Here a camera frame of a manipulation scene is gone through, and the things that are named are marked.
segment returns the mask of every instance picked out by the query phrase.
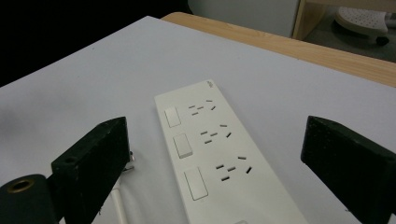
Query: white table surface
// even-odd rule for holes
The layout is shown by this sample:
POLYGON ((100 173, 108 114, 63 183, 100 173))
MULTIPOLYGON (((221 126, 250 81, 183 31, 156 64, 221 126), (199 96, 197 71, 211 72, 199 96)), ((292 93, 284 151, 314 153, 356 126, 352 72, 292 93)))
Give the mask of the white table surface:
MULTIPOLYGON (((306 118, 395 152, 396 89, 150 17, 0 89, 0 185, 49 176, 95 125, 125 116, 136 156, 121 180, 129 222, 187 223, 154 96, 210 78, 310 223, 359 223, 301 162, 306 118)), ((95 223, 116 221, 106 202, 95 223)))

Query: power strip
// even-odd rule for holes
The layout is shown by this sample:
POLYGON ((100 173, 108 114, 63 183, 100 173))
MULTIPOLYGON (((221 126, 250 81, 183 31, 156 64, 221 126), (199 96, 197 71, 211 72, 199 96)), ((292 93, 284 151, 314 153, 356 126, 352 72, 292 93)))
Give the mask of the power strip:
POLYGON ((213 80, 155 102, 190 224, 307 223, 213 80))

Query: white switch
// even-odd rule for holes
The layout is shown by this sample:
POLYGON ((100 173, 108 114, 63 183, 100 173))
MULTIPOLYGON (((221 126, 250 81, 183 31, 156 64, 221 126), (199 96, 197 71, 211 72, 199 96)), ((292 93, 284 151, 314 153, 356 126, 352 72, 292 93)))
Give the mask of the white switch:
POLYGON ((187 183, 189 184, 193 200, 196 201, 207 196, 207 189, 198 167, 184 172, 184 175, 186 176, 187 183))
POLYGON ((189 140, 187 139, 186 134, 181 134, 174 137, 178 157, 183 159, 190 155, 192 155, 192 149, 190 147, 189 140))
POLYGON ((169 107, 165 109, 165 115, 168 119, 169 127, 175 127, 180 124, 180 119, 178 118, 178 114, 175 107, 169 107))

